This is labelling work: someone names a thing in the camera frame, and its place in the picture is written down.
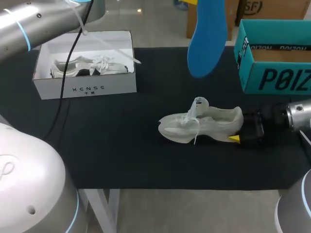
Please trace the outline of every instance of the floor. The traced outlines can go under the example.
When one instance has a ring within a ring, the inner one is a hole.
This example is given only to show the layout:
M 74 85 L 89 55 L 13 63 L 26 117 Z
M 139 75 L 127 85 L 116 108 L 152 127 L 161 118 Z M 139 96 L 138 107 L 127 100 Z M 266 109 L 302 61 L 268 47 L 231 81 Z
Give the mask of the floor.
M 0 9 L 24 0 L 4 0 Z M 106 0 L 89 31 L 131 30 L 135 47 L 188 46 L 187 12 L 173 0 Z M 276 233 L 277 190 L 122 190 L 118 233 Z M 94 216 L 89 233 L 101 233 Z

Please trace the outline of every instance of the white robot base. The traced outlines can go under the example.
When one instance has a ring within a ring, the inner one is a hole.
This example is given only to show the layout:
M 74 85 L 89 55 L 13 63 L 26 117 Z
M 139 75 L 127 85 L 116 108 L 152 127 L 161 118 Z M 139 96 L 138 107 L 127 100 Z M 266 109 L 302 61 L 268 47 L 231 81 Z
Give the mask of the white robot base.
M 0 232 L 86 231 L 85 209 L 59 154 L 0 123 Z

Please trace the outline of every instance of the black table surface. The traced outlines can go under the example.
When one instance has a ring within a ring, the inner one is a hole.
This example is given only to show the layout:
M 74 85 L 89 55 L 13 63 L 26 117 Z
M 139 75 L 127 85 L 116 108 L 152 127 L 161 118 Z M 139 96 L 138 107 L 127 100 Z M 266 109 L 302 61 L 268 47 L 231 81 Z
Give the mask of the black table surface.
M 307 98 L 245 95 L 233 48 L 224 50 L 204 79 L 190 76 L 187 48 L 135 49 L 135 55 L 142 61 L 137 93 L 63 102 L 47 142 L 60 153 L 77 188 L 283 189 L 310 169 L 294 133 L 246 149 L 206 137 L 196 145 L 177 144 L 159 134 L 158 120 L 186 112 L 197 96 L 211 106 L 244 109 Z M 59 100 L 40 99 L 32 83 L 37 56 L 32 51 L 1 64 L 0 113 L 18 130 L 43 138 Z

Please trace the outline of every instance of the white sneaker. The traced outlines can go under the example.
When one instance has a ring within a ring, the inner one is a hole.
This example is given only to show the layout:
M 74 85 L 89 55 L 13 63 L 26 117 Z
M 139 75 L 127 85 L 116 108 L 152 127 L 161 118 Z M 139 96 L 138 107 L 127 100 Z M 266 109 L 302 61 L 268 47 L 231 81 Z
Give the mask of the white sneaker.
M 66 77 L 76 77 L 80 70 L 88 69 L 90 75 L 120 74 L 128 73 L 128 68 L 124 64 L 110 63 L 109 58 L 96 56 L 94 59 L 78 57 L 68 63 Z M 53 78 L 62 78 L 64 75 L 66 62 L 54 61 L 51 67 Z
M 197 97 L 187 113 L 163 117 L 159 131 L 167 139 L 178 143 L 189 143 L 192 139 L 195 143 L 198 135 L 234 142 L 228 137 L 241 129 L 243 121 L 240 107 L 228 110 L 210 107 L 205 98 Z
M 68 63 L 66 77 L 75 77 L 79 73 L 79 70 L 76 69 L 78 63 L 92 63 L 93 60 L 85 58 L 85 57 L 77 57 L 76 59 L 70 61 Z M 51 75 L 53 78 L 62 78 L 64 75 L 66 62 L 59 62 L 57 60 L 54 61 L 51 67 Z

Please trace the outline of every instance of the cardboard box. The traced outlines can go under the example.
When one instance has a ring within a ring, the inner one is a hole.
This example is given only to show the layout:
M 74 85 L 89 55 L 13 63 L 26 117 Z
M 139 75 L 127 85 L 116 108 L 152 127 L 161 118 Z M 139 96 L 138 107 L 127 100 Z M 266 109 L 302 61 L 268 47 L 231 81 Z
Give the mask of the cardboard box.
M 245 19 L 303 19 L 310 0 L 247 0 L 239 14 Z
M 234 54 L 247 94 L 311 94 L 311 21 L 242 19 Z
M 232 39 L 232 30 L 235 25 L 235 18 L 237 14 L 237 9 L 239 5 L 239 0 L 225 0 L 226 6 L 226 21 L 228 27 L 228 38 L 227 40 Z M 189 4 L 188 7 L 188 21 L 187 21 L 187 38 L 191 39 L 196 27 L 197 22 L 197 10 L 196 5 Z
M 129 31 L 94 32 L 92 34 L 131 57 L 134 56 L 132 37 Z M 62 78 L 53 78 L 51 76 L 51 66 L 55 60 L 66 61 L 76 36 L 77 33 L 64 34 L 41 46 L 33 82 L 43 100 L 60 98 Z M 74 49 L 71 61 L 79 56 L 89 59 L 93 59 L 96 56 L 113 58 L 111 62 L 126 65 L 128 73 L 67 77 L 64 87 L 64 98 L 137 91 L 135 65 L 132 60 L 122 56 L 111 48 L 103 46 L 92 37 L 83 35 Z
M 244 9 L 246 7 L 246 2 L 247 2 L 247 0 L 240 0 L 239 1 L 239 5 L 238 5 L 238 9 L 237 9 L 237 16 L 235 19 L 235 26 L 239 26 L 239 24 L 240 24 L 240 21 L 243 17 L 243 14 L 244 14 Z

